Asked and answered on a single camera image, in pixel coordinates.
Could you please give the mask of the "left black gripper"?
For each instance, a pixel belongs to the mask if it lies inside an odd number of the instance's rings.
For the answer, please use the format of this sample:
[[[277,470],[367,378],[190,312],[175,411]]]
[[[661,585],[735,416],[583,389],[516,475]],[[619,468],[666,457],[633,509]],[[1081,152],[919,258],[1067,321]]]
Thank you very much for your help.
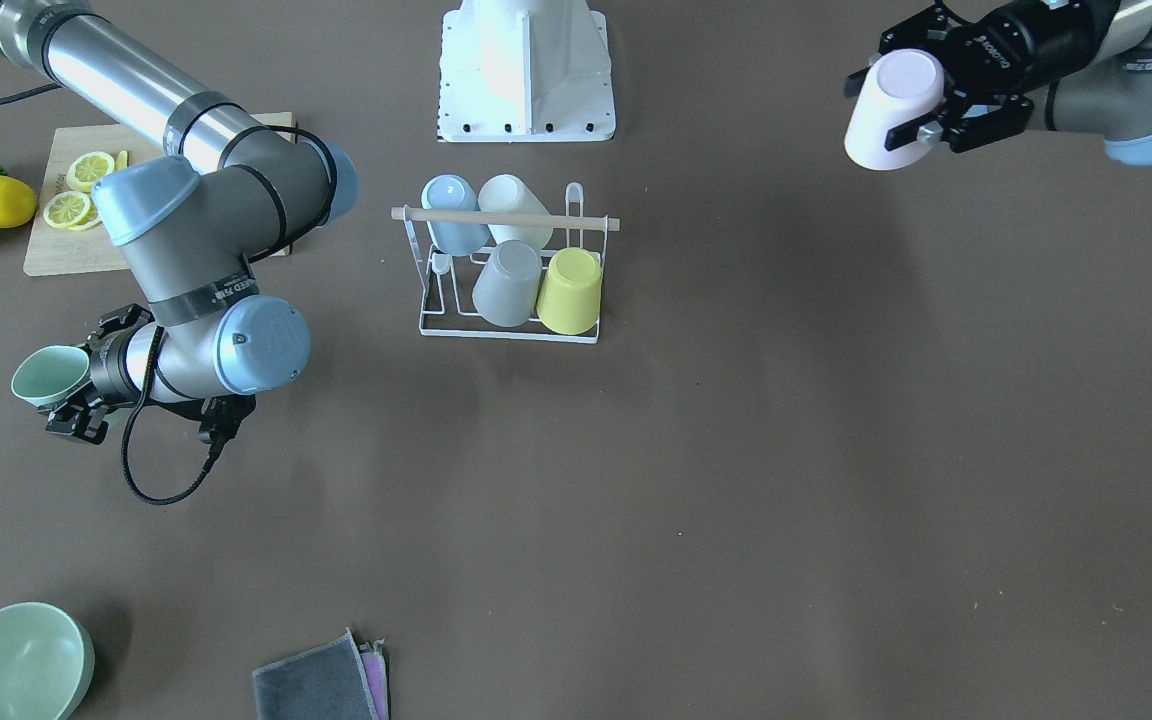
[[[1010,1],[977,22],[957,24],[946,3],[901,20],[879,36],[867,65],[846,78],[846,99],[878,60],[896,50],[919,50],[941,61],[946,97],[890,99],[884,109],[884,150],[922,156],[938,143],[967,152],[1006,141],[1028,127],[1026,92],[1091,65],[1102,41],[1102,10],[1091,1]]]

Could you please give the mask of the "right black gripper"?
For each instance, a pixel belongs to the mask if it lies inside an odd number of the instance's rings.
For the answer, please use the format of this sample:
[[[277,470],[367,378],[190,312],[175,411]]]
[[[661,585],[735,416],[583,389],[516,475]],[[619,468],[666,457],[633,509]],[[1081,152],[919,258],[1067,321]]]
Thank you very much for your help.
[[[136,406],[141,401],[147,350],[132,350],[134,338],[154,340],[157,325],[147,306],[128,304],[101,314],[88,333],[90,351],[84,395],[67,397],[46,407],[45,430],[73,441],[101,445],[109,433],[108,415],[115,409]]]

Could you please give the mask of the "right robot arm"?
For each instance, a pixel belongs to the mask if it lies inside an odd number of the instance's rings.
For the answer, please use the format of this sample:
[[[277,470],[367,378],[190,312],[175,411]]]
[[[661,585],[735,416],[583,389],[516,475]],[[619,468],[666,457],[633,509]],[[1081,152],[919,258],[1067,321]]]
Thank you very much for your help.
[[[47,432],[97,445],[108,414],[161,406],[197,420],[202,441],[228,441],[310,351],[303,316],[264,295],[251,266],[353,209],[353,161],[262,124],[88,1],[0,1],[0,56],[162,150],[96,183],[111,245],[147,302],[103,316],[79,347],[78,386],[36,402]]]

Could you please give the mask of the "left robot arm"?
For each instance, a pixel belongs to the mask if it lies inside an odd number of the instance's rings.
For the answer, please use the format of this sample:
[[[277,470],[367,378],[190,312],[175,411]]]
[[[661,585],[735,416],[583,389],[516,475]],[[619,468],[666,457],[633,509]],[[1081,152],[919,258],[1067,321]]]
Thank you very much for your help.
[[[895,170],[1029,129],[1102,138],[1152,165],[1152,1],[1009,1],[963,18],[943,1],[888,26],[846,79],[846,154]]]

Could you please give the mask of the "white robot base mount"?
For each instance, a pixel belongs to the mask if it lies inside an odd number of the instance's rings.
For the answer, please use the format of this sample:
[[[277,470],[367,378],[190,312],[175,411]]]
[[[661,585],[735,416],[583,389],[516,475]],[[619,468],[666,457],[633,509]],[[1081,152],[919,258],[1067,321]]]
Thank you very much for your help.
[[[439,71],[444,143],[616,135],[608,23],[585,1],[463,1],[444,14]]]

